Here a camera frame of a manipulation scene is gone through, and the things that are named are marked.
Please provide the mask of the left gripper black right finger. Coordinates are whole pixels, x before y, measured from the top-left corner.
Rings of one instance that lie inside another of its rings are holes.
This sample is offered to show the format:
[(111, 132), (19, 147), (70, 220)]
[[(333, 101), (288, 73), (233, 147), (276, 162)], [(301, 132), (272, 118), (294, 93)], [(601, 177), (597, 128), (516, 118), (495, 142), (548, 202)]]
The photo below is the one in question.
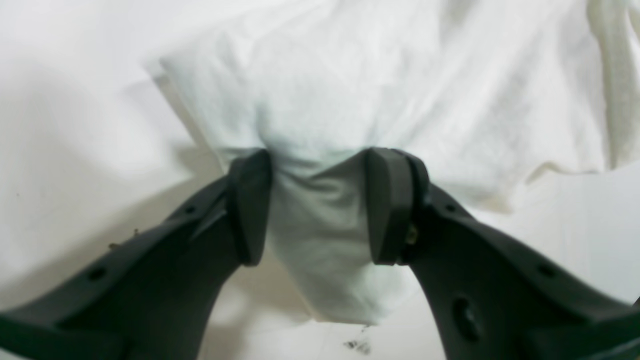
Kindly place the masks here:
[(448, 360), (637, 360), (639, 308), (470, 215), (390, 148), (364, 152), (372, 261), (410, 268)]

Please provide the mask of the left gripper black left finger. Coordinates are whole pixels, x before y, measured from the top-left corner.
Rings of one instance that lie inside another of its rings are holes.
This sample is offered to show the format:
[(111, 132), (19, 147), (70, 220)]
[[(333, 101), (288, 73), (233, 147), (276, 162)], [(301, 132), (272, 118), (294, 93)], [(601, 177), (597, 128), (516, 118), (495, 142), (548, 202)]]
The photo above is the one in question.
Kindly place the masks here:
[(160, 225), (1, 313), (1, 348), (30, 360), (194, 360), (238, 268), (266, 242), (271, 158), (253, 149)]

